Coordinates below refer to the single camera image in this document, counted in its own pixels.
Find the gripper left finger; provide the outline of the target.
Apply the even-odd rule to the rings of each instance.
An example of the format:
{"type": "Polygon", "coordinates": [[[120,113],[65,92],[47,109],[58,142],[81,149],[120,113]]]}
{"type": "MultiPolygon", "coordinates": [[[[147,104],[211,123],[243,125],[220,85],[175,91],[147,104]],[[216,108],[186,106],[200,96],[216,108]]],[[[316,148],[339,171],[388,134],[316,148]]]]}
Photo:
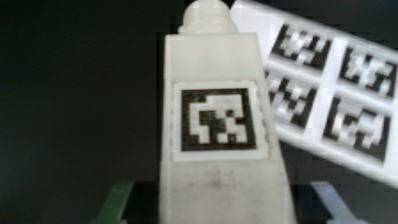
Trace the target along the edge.
{"type": "Polygon", "coordinates": [[[90,220],[88,224],[127,224],[122,218],[129,193],[133,189],[133,183],[122,182],[115,183],[110,189],[102,207],[95,218],[90,220]]]}

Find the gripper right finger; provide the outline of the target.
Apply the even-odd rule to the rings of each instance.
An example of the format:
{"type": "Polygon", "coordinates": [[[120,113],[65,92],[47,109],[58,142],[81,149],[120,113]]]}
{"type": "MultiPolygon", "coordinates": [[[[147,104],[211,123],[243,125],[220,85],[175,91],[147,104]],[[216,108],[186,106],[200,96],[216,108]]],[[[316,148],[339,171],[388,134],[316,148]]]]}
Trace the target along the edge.
{"type": "Polygon", "coordinates": [[[330,183],[312,182],[310,186],[332,216],[326,224],[369,224],[355,217],[330,183]]]}

